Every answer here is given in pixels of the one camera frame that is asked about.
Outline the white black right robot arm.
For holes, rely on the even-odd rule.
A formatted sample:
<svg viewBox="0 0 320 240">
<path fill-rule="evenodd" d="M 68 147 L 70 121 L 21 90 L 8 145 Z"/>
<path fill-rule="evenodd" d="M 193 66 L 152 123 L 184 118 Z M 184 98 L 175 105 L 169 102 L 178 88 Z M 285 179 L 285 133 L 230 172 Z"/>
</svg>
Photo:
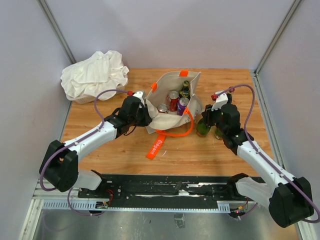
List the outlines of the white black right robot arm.
<svg viewBox="0 0 320 240">
<path fill-rule="evenodd" d="M 224 145 L 235 155 L 250 164 L 263 179 L 260 184 L 244 173 L 233 176 L 226 188 L 227 196 L 238 200 L 246 196 L 268 209 L 272 219 L 282 228 L 299 221 L 310 223 L 313 214 L 320 210 L 312 201 L 309 181 L 296 178 L 270 158 L 241 128 L 237 107 L 226 103 L 216 108 L 206 105 L 201 114 L 207 127 L 215 126 L 221 133 Z"/>
</svg>

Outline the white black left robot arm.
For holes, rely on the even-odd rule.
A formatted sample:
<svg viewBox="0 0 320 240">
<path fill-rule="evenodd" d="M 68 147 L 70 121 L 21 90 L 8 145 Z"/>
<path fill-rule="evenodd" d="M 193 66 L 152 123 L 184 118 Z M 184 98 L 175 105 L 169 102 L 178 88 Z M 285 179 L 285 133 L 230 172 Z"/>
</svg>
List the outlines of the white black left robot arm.
<svg viewBox="0 0 320 240">
<path fill-rule="evenodd" d="M 47 180 L 60 192 L 76 187 L 89 190 L 96 198 L 103 197 L 107 185 L 102 182 L 102 176 L 94 170 L 79 170 L 79 162 L 105 143 L 132 133 L 131 127 L 146 127 L 151 123 L 144 94 L 137 91 L 127 96 L 121 107 L 86 133 L 66 142 L 51 142 L 39 169 L 41 188 L 50 191 L 44 185 Z"/>
</svg>

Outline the purple soda can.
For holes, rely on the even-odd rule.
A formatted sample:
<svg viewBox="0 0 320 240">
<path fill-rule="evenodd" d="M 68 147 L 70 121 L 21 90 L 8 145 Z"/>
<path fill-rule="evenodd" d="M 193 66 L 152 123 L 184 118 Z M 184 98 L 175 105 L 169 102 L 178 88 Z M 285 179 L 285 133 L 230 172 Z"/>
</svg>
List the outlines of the purple soda can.
<svg viewBox="0 0 320 240">
<path fill-rule="evenodd" d="M 182 116 L 188 104 L 189 99 L 187 97 L 181 97 L 177 102 L 177 115 Z"/>
</svg>

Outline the brown cola glass bottle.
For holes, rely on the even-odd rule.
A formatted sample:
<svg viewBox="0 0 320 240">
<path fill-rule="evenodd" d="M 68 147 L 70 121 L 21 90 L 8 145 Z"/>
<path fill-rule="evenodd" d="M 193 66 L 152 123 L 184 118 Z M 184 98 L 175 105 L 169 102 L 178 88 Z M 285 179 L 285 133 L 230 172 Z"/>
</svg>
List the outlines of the brown cola glass bottle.
<svg viewBox="0 0 320 240">
<path fill-rule="evenodd" d="M 233 86 L 228 88 L 228 91 L 226 92 L 228 101 L 227 104 L 231 104 L 233 101 L 233 93 L 235 92 L 235 88 Z"/>
</svg>

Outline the beige canvas tote bag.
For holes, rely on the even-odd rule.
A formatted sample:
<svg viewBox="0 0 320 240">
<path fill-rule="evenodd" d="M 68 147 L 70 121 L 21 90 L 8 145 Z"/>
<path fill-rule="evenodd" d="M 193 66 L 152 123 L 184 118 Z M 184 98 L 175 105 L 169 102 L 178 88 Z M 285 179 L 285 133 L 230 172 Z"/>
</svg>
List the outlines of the beige canvas tote bag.
<svg viewBox="0 0 320 240">
<path fill-rule="evenodd" d="M 162 147 L 166 137 L 178 138 L 187 136 L 191 133 L 196 116 L 204 111 L 204 106 L 201 100 L 196 95 L 196 89 L 201 73 L 181 70 L 165 73 L 158 81 L 151 85 L 151 90 L 146 96 L 146 104 L 148 113 L 152 122 L 146 127 L 149 134 L 157 133 L 158 137 L 147 153 L 146 157 L 152 160 L 160 148 Z M 169 93 L 179 91 L 184 81 L 190 83 L 190 101 L 186 109 L 179 115 L 176 111 L 161 113 L 157 107 L 161 104 L 169 104 Z M 167 130 L 180 127 L 184 124 L 191 123 L 190 128 L 184 133 L 168 133 Z"/>
</svg>

